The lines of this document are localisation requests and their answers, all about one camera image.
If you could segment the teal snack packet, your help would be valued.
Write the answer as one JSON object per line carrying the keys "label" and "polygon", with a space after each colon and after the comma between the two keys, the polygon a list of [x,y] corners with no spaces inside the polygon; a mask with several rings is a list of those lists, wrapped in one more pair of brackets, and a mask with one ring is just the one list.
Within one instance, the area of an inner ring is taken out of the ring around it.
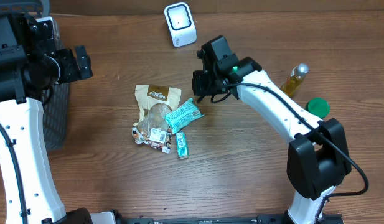
{"label": "teal snack packet", "polygon": [[165,115],[164,119],[172,129],[172,134],[176,134],[182,128],[203,116],[194,100],[189,98],[179,108]]}

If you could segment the brown cookie pouch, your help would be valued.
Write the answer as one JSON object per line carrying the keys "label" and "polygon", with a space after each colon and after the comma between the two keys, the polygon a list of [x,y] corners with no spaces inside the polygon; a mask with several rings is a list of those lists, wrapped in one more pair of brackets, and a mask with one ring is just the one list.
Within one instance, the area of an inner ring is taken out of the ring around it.
{"label": "brown cookie pouch", "polygon": [[152,128],[167,131],[164,117],[178,108],[182,90],[168,86],[136,85],[135,97],[139,107],[137,130],[146,137]]}

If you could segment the green Kleenex tissue pack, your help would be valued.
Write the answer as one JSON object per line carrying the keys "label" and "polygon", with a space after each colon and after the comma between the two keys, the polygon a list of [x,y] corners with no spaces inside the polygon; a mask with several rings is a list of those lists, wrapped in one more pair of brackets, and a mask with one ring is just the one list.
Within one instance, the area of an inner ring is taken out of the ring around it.
{"label": "green Kleenex tissue pack", "polygon": [[186,136],[183,132],[176,134],[177,153],[180,159],[189,158],[189,148],[187,146]]}

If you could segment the small printed snack bag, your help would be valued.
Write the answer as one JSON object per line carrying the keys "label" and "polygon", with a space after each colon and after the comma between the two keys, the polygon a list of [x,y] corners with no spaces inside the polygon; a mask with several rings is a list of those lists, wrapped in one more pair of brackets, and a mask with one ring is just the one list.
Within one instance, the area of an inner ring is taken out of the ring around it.
{"label": "small printed snack bag", "polygon": [[138,145],[145,144],[166,154],[171,151],[171,128],[168,128],[167,130],[162,128],[152,128],[147,134],[145,134],[144,132],[139,131],[137,126],[133,126],[132,135],[135,143]]}

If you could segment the yellow bottle silver cap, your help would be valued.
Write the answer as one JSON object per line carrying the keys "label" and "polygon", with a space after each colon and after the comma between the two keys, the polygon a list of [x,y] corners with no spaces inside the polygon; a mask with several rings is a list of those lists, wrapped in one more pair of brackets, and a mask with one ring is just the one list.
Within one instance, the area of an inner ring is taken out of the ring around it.
{"label": "yellow bottle silver cap", "polygon": [[292,98],[296,93],[306,75],[309,73],[309,67],[305,63],[301,63],[294,67],[290,76],[281,85],[280,90]]}

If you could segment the green white tissue cup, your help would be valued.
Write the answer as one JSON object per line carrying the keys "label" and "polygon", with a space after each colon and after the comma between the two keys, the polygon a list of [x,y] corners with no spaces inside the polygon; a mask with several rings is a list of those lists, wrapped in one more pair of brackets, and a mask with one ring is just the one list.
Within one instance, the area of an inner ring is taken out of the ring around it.
{"label": "green white tissue cup", "polygon": [[313,98],[306,104],[305,110],[323,119],[329,114],[330,106],[323,98]]}

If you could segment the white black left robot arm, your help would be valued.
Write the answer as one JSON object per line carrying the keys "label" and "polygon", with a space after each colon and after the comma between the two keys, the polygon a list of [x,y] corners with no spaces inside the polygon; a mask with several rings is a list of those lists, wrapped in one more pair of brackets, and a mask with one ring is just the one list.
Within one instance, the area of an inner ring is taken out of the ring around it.
{"label": "white black left robot arm", "polygon": [[51,17],[0,15],[0,166],[8,223],[119,223],[113,211],[66,211],[43,135],[45,90],[93,75],[84,46],[58,49]]}

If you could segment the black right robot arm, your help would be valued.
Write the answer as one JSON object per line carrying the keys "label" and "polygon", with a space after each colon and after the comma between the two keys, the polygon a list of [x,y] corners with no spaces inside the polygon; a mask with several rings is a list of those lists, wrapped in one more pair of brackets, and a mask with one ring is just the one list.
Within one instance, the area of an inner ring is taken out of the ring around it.
{"label": "black right robot arm", "polygon": [[295,188],[283,214],[258,215],[257,223],[342,223],[323,212],[335,188],[352,170],[343,126],[301,108],[272,83],[253,59],[198,52],[203,69],[193,74],[195,96],[231,93],[254,108],[288,144],[287,175]]}

